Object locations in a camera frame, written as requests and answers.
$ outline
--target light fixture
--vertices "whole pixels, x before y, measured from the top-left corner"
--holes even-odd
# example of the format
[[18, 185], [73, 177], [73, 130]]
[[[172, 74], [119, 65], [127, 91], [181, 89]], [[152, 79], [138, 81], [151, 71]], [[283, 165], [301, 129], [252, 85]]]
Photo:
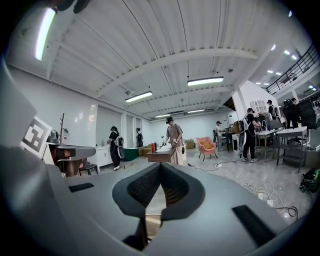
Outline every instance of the light fixture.
[[163, 117], [168, 117], [170, 114], [162, 114], [162, 115], [157, 115], [155, 118], [163, 118]]
[[50, 25], [56, 15], [56, 12], [51, 8], [46, 9], [39, 34], [38, 39], [36, 41], [36, 48], [35, 48], [35, 58], [39, 61], [42, 60], [42, 54], [44, 53], [44, 47], [46, 43], [46, 38], [49, 32]]
[[188, 111], [188, 113], [195, 113], [195, 112], [202, 112], [202, 111], [205, 111], [205, 109], [192, 110], [192, 111]]
[[218, 83], [218, 82], [222, 82], [223, 80], [224, 80], [223, 76], [219, 76], [219, 77], [190, 80], [187, 82], [187, 84], [188, 86], [196, 86], [196, 85], [203, 85], [203, 84], [209, 84], [209, 83]]
[[127, 98], [126, 100], [125, 100], [125, 102], [133, 102], [133, 101], [136, 101], [136, 100], [140, 100], [140, 99], [142, 99], [142, 98], [145, 98], [145, 97], [148, 97], [148, 96], [151, 96], [152, 95], [152, 92], [151, 91], [147, 91], [147, 92], [144, 92], [144, 93], [142, 93], [142, 94], [139, 94], [139, 95], [137, 95], [137, 96], [133, 96], [133, 97], [131, 97], [131, 98]]

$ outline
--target black railing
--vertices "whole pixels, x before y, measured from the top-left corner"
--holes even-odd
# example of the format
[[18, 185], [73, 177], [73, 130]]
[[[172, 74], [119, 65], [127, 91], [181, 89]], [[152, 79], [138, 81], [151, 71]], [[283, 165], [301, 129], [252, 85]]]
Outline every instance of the black railing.
[[310, 69], [318, 59], [319, 54], [317, 48], [314, 44], [311, 44], [305, 54], [291, 68], [289, 68], [287, 72], [268, 86], [266, 91], [271, 95], [280, 91]]

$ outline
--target white shirt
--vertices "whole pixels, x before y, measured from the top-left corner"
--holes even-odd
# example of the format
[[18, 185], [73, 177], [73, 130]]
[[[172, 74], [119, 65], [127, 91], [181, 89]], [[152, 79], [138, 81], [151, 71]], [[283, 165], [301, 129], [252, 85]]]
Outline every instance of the white shirt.
[[221, 132], [219, 131], [219, 130], [220, 130], [220, 127], [219, 127], [218, 125], [216, 125], [214, 129], [215, 129], [216, 135], [219, 136], [219, 137], [222, 137], [222, 134], [221, 134]]

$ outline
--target orange pillow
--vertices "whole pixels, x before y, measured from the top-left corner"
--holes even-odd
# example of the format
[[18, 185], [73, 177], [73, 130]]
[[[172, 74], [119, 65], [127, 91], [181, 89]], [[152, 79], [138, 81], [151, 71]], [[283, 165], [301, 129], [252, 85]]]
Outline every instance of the orange pillow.
[[202, 141], [200, 142], [200, 144], [202, 144], [206, 150], [212, 149], [214, 147], [208, 141]]

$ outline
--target pink armchair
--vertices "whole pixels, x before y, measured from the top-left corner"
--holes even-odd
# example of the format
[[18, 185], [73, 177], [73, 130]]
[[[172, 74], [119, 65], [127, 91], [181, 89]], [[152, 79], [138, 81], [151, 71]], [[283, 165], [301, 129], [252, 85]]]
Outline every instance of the pink armchair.
[[[216, 158], [217, 155], [216, 155], [216, 143], [212, 142], [212, 140], [210, 139], [210, 137], [203, 137], [203, 138], [196, 138], [197, 142], [198, 142], [198, 149], [200, 151], [200, 155], [199, 155], [199, 158], [201, 156], [201, 153], [204, 154], [204, 157], [203, 157], [203, 160], [205, 160], [205, 157], [206, 155], [210, 155], [210, 158], [211, 158], [211, 155], [215, 155]], [[209, 149], [206, 149], [204, 145], [201, 144], [201, 142], [205, 142], [207, 141], [209, 144], [211, 144], [213, 147], [212, 148], [209, 148]]]

